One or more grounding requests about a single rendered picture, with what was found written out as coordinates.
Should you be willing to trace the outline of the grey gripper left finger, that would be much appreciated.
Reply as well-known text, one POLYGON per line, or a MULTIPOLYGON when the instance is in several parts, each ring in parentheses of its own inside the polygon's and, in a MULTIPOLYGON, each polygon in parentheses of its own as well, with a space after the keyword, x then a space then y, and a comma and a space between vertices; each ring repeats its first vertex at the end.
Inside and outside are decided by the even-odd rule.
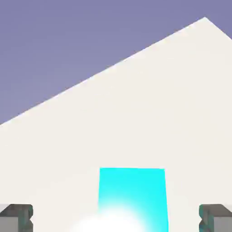
POLYGON ((33 232, 31 204, 0 204, 0 232, 33 232))

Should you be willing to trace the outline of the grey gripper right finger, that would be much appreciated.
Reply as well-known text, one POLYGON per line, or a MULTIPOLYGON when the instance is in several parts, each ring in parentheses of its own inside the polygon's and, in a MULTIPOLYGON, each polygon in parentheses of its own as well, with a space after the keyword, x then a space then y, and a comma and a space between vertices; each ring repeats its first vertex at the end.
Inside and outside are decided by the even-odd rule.
POLYGON ((232 212, 222 204, 201 204, 199 216, 199 232, 232 232, 232 212))

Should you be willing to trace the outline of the large cyan box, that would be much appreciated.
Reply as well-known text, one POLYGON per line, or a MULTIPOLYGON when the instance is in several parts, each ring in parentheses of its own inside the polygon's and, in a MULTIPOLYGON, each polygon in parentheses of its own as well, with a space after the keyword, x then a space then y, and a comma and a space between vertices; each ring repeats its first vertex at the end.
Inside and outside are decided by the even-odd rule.
POLYGON ((98 210, 131 213, 144 232, 169 232, 165 170, 100 168, 98 210))

